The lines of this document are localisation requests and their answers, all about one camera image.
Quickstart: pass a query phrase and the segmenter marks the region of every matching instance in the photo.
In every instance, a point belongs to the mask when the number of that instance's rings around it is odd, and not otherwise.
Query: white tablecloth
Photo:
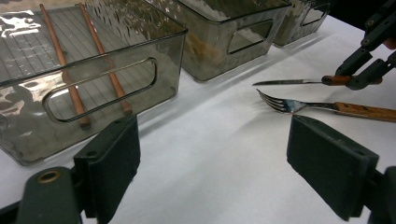
[[[197,83],[181,72],[179,92],[138,116],[141,163],[112,223],[232,224],[345,223],[286,161],[290,115],[266,105],[258,81],[321,78],[359,46],[363,31],[328,17],[316,34],[217,77]],[[386,59],[381,46],[373,55]],[[396,109],[396,74],[361,91],[321,84],[259,87],[275,97],[342,101]],[[396,123],[356,119],[320,110],[321,120],[380,156],[377,170],[396,165]],[[21,167],[0,151],[0,207],[21,199],[30,175],[72,167],[84,144],[38,165]],[[369,210],[350,223],[366,223]]]

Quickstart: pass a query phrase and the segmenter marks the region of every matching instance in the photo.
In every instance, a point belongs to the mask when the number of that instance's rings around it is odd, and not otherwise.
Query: wooden knife handle
[[[322,83],[328,86],[345,86],[354,76],[324,76]],[[382,77],[372,82],[371,85],[378,85],[382,82]]]
[[[396,110],[341,102],[334,103],[334,106],[337,113],[342,115],[396,122]]]

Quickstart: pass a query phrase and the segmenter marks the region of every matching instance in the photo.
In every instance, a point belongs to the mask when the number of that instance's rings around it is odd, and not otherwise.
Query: knife blade
[[[315,84],[320,83],[326,86],[344,86],[354,77],[350,76],[324,76],[322,79],[285,79],[285,80],[269,80],[256,82],[253,86],[264,85],[298,85],[298,84]],[[382,78],[372,82],[372,85],[378,85],[382,82]]]

